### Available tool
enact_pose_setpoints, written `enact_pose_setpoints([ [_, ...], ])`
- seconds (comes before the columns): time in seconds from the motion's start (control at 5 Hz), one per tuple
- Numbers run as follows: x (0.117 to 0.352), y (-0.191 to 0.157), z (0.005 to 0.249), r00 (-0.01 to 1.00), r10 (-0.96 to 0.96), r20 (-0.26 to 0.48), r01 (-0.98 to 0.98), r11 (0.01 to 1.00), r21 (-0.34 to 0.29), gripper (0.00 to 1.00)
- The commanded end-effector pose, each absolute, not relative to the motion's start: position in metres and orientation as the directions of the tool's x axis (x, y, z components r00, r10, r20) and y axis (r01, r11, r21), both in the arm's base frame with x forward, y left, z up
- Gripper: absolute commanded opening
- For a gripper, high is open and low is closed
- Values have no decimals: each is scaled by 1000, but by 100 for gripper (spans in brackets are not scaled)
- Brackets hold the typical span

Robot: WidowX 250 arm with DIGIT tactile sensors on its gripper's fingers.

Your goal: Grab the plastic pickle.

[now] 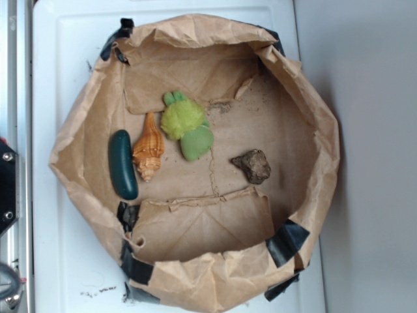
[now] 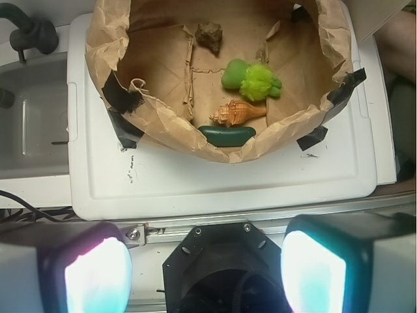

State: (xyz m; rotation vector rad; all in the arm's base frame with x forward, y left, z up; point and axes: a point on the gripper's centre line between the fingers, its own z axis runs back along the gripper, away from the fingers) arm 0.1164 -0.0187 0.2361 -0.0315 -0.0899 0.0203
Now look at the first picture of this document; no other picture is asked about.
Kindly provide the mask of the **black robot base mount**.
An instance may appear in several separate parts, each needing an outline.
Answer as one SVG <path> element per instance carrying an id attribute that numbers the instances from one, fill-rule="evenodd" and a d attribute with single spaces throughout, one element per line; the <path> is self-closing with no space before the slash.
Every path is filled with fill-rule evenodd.
<path id="1" fill-rule="evenodd" d="M 18 154 L 1 137 L 1 237 L 19 219 Z"/>

